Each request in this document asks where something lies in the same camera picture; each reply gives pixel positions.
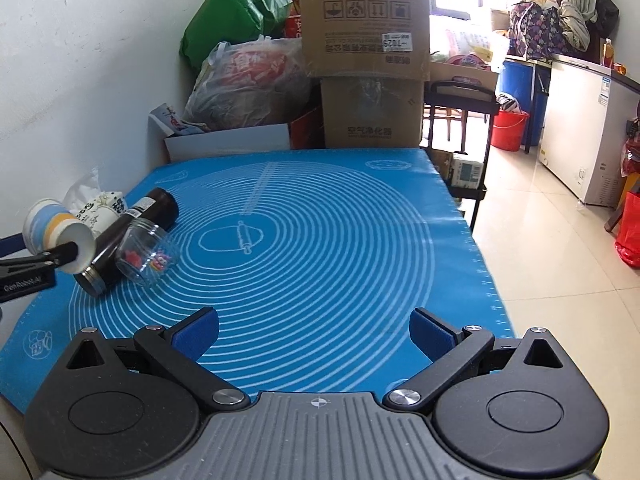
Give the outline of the blue yellow paper cup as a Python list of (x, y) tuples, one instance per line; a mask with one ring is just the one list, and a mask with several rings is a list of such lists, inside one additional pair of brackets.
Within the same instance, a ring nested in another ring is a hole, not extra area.
[(91, 229), (71, 214), (57, 200), (44, 198), (35, 203), (23, 223), (23, 240), (33, 254), (74, 243), (78, 249), (76, 259), (62, 266), (67, 274), (79, 274), (91, 263), (96, 241)]

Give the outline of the blood pressure monitor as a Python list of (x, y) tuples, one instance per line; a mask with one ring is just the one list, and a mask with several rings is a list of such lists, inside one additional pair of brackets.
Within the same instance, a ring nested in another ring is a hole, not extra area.
[(480, 186), (484, 164), (465, 154), (454, 153), (451, 161), (450, 184), (454, 188), (476, 190)]

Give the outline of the black metal cart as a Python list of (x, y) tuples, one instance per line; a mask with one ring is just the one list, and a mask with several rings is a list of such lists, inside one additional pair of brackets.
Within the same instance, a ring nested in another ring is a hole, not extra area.
[(485, 184), (489, 152), (492, 140), (492, 128), (498, 115), (499, 104), (495, 91), (461, 81), (434, 81), (425, 85), (424, 94), (425, 118), (428, 120), (426, 147), (431, 148), (434, 143), (435, 120), (445, 119), (447, 122), (457, 120), (461, 127), (460, 152), (466, 153), (466, 139), (468, 138), (468, 121), (471, 114), (482, 115), (487, 127), (483, 167), (480, 180), (476, 188), (462, 188), (460, 185), (448, 183), (447, 188), (453, 198), (458, 200), (472, 200), (474, 202), (471, 214), (470, 230), (474, 232), (480, 203), (485, 199), (487, 188)]

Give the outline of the purple patterned bag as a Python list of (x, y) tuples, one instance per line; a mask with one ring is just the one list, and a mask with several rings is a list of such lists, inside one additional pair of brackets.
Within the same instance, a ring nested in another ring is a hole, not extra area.
[(522, 1), (512, 6), (509, 54), (528, 60), (548, 60), (553, 55), (573, 55), (576, 50), (563, 36), (558, 8)]

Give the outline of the white chest freezer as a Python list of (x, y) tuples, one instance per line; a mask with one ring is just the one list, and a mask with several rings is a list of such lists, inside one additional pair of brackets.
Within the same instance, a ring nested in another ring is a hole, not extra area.
[(638, 105), (637, 81), (580, 58), (555, 56), (538, 160), (583, 204), (616, 206), (624, 186), (626, 127)]

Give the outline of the lower cardboard box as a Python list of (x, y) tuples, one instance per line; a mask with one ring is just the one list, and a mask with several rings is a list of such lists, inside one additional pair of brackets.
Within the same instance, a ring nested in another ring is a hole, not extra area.
[(420, 144), (422, 81), (326, 77), (320, 86), (327, 148), (416, 148)]

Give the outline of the red plastic bag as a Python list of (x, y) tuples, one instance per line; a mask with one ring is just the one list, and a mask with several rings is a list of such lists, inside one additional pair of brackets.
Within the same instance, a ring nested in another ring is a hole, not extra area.
[(626, 195), (615, 248), (627, 266), (640, 268), (640, 196), (636, 192)]

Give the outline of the black thermos bottle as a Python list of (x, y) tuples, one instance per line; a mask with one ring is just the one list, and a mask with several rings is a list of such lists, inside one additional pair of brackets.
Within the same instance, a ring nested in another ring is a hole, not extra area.
[(157, 280), (170, 261), (160, 248), (178, 215), (175, 197), (163, 188), (153, 188), (98, 236), (92, 260), (75, 275), (77, 284), (96, 298), (124, 278), (138, 284)]

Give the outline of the large upper cardboard box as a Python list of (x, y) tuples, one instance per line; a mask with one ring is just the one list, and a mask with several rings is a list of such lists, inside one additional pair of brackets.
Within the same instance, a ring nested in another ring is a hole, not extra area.
[(428, 0), (299, 0), (306, 70), (314, 77), (430, 76)]

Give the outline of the white open box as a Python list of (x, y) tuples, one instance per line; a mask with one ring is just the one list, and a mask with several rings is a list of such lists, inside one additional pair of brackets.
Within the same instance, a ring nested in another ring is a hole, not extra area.
[(322, 148), (323, 115), (320, 106), (305, 110), (288, 124), (205, 131), (188, 124), (168, 105), (154, 108), (149, 118), (165, 133), (171, 162), (206, 157), (245, 155)]

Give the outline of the clear bag with red contents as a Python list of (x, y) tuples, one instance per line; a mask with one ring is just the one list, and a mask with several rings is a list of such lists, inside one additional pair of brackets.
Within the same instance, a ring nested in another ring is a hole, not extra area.
[(203, 61), (183, 117), (210, 131), (280, 124), (303, 110), (311, 88), (299, 38), (221, 41)]

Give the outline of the red bucket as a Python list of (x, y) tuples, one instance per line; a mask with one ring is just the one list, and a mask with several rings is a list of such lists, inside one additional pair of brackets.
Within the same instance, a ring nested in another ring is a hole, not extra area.
[(500, 110), (492, 126), (491, 145), (499, 150), (517, 152), (521, 146), (527, 121), (526, 112)]

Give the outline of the green plastic bag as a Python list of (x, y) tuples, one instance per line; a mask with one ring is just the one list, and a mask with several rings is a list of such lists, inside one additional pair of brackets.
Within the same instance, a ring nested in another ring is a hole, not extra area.
[(205, 0), (186, 26), (180, 56), (198, 73), (221, 42), (242, 44), (259, 36), (280, 37), (293, 0)]

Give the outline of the clear glass jar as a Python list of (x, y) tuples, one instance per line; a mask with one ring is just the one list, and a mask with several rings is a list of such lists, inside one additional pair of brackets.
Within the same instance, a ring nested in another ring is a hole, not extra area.
[(158, 224), (142, 217), (126, 229), (115, 254), (119, 272), (136, 285), (156, 285), (180, 258), (180, 250)]

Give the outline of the white printed paper cup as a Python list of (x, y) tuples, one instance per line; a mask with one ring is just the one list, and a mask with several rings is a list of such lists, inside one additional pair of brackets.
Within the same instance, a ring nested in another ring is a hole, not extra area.
[(82, 206), (76, 218), (97, 238), (127, 209), (122, 192), (101, 192)]

